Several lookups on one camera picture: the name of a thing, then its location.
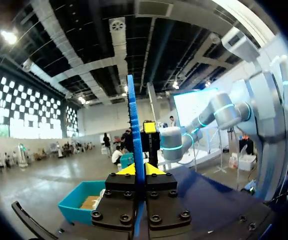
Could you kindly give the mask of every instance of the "teal plastic bin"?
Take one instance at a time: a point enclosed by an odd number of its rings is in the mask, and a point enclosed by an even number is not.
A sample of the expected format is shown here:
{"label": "teal plastic bin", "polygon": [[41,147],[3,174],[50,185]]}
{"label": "teal plastic bin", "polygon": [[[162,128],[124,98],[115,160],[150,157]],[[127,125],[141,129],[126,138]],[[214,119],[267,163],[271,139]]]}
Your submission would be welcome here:
{"label": "teal plastic bin", "polygon": [[134,163],[134,154],[132,152],[126,153],[120,157],[120,164],[122,165],[122,169],[125,169],[130,164]]}
{"label": "teal plastic bin", "polygon": [[83,181],[59,204],[59,210],[69,223],[92,224],[90,209],[80,209],[88,196],[99,196],[105,188],[105,181]]}

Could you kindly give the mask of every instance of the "black metal plate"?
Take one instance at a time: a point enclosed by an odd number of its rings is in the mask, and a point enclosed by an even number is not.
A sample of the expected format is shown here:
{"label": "black metal plate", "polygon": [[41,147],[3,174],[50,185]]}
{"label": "black metal plate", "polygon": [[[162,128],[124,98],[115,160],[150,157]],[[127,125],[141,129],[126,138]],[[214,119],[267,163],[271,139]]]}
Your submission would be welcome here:
{"label": "black metal plate", "polygon": [[147,175],[146,190],[147,191],[164,191],[177,188],[177,181],[173,175]]}
{"label": "black metal plate", "polygon": [[105,187],[115,191],[135,191],[135,175],[125,176],[111,173],[105,181]]}
{"label": "black metal plate", "polygon": [[[130,231],[134,224],[135,213],[135,201],[134,197],[127,199],[124,196],[124,191],[111,191],[111,195],[104,195],[96,208],[96,211],[100,212],[102,219],[94,219],[92,217],[92,223],[95,226]],[[120,220],[122,215],[127,215],[130,220],[127,224],[123,224]]]}
{"label": "black metal plate", "polygon": [[[153,199],[150,194],[146,194],[146,206],[149,219],[149,227],[151,230],[164,230],[182,227],[191,222],[191,217],[182,219],[180,214],[186,210],[181,206],[179,198],[170,197],[169,190],[157,191],[158,198]],[[154,223],[151,217],[158,215],[161,218],[159,223]]]}

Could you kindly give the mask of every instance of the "black cable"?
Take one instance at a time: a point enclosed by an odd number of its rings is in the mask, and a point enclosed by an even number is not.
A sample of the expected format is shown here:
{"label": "black cable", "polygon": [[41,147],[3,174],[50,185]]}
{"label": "black cable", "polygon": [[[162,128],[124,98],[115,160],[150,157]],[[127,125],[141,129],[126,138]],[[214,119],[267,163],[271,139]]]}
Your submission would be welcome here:
{"label": "black cable", "polygon": [[276,201],[277,199],[279,199],[279,198],[281,198],[281,197],[283,197],[283,196],[288,196],[288,191],[287,191],[287,192],[284,192],[284,193],[282,193],[282,194],[280,194],[280,195],[278,195],[277,197],[274,197],[274,198],[273,198],[272,200],[270,200],[270,201],[267,201],[266,204],[270,204],[270,203]]}

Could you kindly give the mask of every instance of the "cardboard box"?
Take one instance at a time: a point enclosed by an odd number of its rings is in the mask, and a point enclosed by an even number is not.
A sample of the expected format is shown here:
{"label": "cardboard box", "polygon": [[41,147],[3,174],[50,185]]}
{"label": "cardboard box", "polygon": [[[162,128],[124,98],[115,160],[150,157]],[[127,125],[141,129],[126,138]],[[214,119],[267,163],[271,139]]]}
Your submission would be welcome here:
{"label": "cardboard box", "polygon": [[84,201],[84,203],[81,205],[80,209],[90,209],[93,210],[94,207],[94,203],[95,200],[97,200],[99,198],[99,196],[89,196],[86,198],[86,200]]}

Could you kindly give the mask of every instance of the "display screen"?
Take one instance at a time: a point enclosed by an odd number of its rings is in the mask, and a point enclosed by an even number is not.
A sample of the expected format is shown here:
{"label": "display screen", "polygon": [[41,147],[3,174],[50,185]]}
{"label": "display screen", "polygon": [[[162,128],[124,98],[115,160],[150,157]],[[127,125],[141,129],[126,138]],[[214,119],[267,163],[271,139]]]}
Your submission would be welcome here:
{"label": "display screen", "polygon": [[195,119],[208,105],[209,100],[217,93],[217,88],[206,88],[174,96],[179,124],[184,127]]}

